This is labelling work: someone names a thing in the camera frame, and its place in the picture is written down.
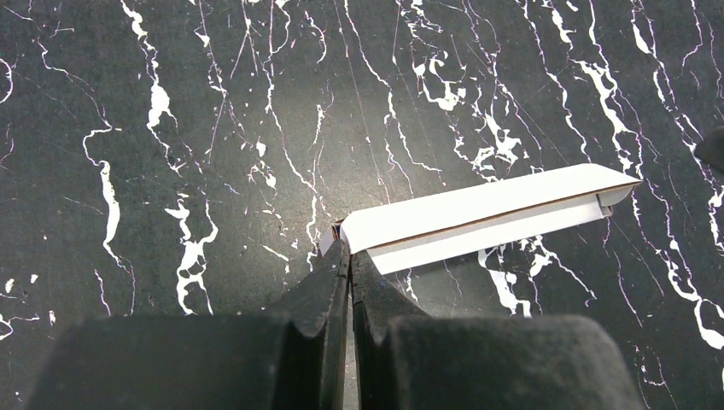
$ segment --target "white cardboard flap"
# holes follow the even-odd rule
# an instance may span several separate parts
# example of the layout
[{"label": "white cardboard flap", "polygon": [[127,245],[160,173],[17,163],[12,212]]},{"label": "white cardboard flap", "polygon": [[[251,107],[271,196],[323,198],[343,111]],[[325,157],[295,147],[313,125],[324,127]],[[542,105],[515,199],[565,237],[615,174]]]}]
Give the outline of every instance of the white cardboard flap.
[{"label": "white cardboard flap", "polygon": [[560,168],[352,212],[322,237],[367,249],[382,274],[611,215],[639,184],[595,164]]}]

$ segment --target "folded cardboard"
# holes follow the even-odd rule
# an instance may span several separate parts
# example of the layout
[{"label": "folded cardboard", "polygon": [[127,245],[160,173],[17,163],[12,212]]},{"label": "folded cardboard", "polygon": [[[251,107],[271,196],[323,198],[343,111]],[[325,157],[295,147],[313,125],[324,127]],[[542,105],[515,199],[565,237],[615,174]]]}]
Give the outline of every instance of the folded cardboard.
[{"label": "folded cardboard", "polygon": [[367,250],[380,273],[600,220],[641,181],[582,164],[352,212],[322,236]]}]

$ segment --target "dark object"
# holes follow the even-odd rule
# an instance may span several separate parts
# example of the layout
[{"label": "dark object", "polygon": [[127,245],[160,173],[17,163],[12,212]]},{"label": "dark object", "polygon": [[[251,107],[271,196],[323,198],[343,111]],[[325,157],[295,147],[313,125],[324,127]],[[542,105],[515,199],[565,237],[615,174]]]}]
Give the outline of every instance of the dark object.
[{"label": "dark object", "polygon": [[642,408],[592,321],[433,319],[341,241],[262,315],[70,330],[28,408],[341,408],[348,283],[363,410]]},{"label": "dark object", "polygon": [[724,126],[719,126],[701,143],[698,143],[694,155],[702,162],[724,173]]}]

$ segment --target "marble tabletop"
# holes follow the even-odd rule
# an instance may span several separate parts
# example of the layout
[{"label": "marble tabletop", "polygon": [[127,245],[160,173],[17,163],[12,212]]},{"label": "marble tabletop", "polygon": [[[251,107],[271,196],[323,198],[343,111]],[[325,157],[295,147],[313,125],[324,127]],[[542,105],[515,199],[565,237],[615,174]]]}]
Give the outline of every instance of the marble tabletop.
[{"label": "marble tabletop", "polygon": [[692,150],[722,10],[2,2],[0,407],[84,318],[259,312],[356,209],[595,162],[644,180],[611,218],[387,278],[435,316],[593,318],[648,408],[718,408],[724,177]]}]

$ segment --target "open box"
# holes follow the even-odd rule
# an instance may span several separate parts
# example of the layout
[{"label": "open box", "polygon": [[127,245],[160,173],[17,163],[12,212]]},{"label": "open box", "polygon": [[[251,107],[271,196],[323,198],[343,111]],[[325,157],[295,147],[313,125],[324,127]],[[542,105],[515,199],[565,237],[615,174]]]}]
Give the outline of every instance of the open box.
[{"label": "open box", "polygon": [[322,236],[367,250],[382,274],[611,216],[641,181],[582,164],[352,212]]}]

